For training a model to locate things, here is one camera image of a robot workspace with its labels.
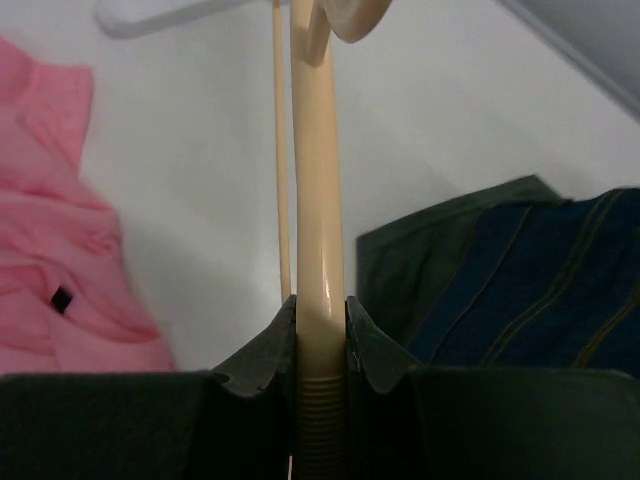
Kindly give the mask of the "beige plastic hanger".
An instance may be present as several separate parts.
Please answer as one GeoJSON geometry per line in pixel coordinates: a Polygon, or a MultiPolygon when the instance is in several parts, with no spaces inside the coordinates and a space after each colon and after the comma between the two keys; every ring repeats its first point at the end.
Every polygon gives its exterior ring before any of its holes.
{"type": "Polygon", "coordinates": [[[346,314],[341,180],[330,38],[366,37],[387,1],[293,1],[290,46],[272,4],[281,296],[296,296],[291,476],[344,479],[346,314]]]}

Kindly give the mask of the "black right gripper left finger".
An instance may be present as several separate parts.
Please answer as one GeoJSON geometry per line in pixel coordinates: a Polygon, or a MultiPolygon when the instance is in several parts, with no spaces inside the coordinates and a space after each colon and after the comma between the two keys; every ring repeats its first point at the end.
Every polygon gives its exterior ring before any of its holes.
{"type": "Polygon", "coordinates": [[[5,479],[284,479],[294,298],[218,366],[1,380],[5,479]]]}

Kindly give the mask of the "pink t shirt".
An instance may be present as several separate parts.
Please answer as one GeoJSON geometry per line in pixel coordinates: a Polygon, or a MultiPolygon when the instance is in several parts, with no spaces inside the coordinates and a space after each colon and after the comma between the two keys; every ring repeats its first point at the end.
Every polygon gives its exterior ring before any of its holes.
{"type": "Polygon", "coordinates": [[[79,176],[93,76],[1,44],[1,371],[165,372],[116,211],[79,176]]]}

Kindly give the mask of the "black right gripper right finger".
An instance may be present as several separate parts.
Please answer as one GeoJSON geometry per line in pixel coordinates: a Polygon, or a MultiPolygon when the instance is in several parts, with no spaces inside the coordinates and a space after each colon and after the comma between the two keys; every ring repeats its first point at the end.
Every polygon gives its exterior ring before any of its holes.
{"type": "Polygon", "coordinates": [[[639,384],[609,370],[427,367],[346,311],[351,479],[635,479],[639,384]]]}

